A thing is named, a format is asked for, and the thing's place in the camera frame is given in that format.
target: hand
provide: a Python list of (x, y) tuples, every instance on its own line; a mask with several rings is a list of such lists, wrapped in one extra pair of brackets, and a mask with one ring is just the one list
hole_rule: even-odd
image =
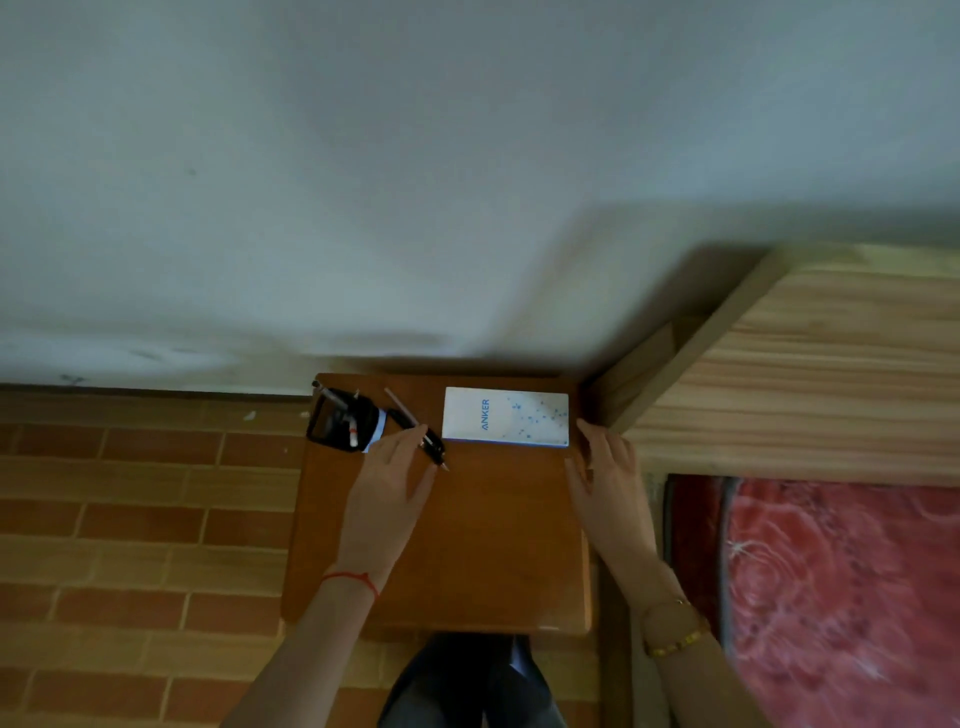
[(567, 458), (566, 482), (587, 538), (615, 570), (637, 556), (658, 559), (650, 503), (636, 466), (634, 446), (605, 427), (577, 420), (590, 445), (592, 485)]
[(383, 590), (437, 474), (437, 466), (430, 465), (407, 499), (407, 475), (424, 434), (426, 425), (419, 425), (371, 445), (347, 498), (337, 563), (331, 570), (367, 573)]

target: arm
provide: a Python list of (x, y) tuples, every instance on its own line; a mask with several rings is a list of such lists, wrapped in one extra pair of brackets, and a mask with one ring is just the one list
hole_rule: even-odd
[[(689, 606), (677, 603), (683, 590), (657, 555), (650, 504), (640, 482), (634, 446), (604, 427), (577, 426), (590, 445), (592, 484), (572, 460), (567, 482), (581, 524), (610, 568), (631, 609), (641, 615), (643, 638), (654, 647), (681, 640), (700, 626)], [(698, 642), (655, 658), (670, 708), (683, 728), (771, 723), (707, 634)]]
[[(327, 573), (365, 573), (378, 591), (413, 533), (437, 467), (407, 499), (407, 474), (426, 425), (374, 443), (350, 489), (337, 562)], [(224, 728), (301, 728), (326, 724), (360, 630), (373, 606), (361, 581), (321, 584), (294, 634), (276, 652), (233, 709)]]

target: dark pants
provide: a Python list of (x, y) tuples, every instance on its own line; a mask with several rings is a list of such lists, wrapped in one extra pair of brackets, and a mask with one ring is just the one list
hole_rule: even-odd
[(565, 728), (553, 695), (516, 635), (443, 633), (397, 678), (379, 728)]

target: tiled floor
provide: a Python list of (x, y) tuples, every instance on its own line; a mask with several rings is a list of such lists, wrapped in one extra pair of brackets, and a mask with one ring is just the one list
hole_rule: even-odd
[[(215, 725), (282, 640), (304, 401), (0, 392), (0, 727)], [(373, 726), (417, 649), (371, 631), (330, 726)], [(599, 724), (595, 640), (535, 655)]]

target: mattress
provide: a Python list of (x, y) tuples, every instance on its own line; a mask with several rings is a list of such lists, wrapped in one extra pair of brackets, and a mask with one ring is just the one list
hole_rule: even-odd
[(675, 476), (664, 526), (775, 725), (960, 725), (960, 489)]

